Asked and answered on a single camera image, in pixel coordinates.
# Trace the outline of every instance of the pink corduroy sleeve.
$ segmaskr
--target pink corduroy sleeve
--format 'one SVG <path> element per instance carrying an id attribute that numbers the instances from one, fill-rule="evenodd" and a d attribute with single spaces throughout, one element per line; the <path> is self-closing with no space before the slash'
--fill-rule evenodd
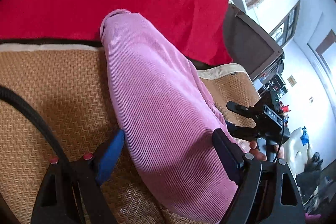
<path id="1" fill-rule="evenodd" d="M 170 211 L 218 223 L 236 185 L 211 135 L 221 128 L 234 140 L 195 67 L 140 14 L 110 13 L 100 37 L 112 104 L 143 182 Z"/>

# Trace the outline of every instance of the pink fabric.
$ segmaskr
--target pink fabric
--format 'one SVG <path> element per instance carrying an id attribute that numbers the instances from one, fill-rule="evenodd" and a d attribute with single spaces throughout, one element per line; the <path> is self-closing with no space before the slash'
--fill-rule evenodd
<path id="1" fill-rule="evenodd" d="M 236 192 L 212 146 L 222 114 L 197 71 L 147 19 L 127 10 L 100 28 L 110 97 L 135 167 L 170 211 L 218 223 Z"/>

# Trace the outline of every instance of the silver screw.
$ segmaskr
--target silver screw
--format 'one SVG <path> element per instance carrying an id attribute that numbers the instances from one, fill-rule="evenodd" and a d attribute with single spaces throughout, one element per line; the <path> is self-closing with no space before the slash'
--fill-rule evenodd
<path id="1" fill-rule="evenodd" d="M 284 159 L 278 159 L 278 162 L 281 164 L 281 165 L 286 165 L 286 161 Z"/>
<path id="2" fill-rule="evenodd" d="M 253 160 L 254 156 L 251 153 L 246 153 L 245 158 L 247 158 L 248 160 Z"/>

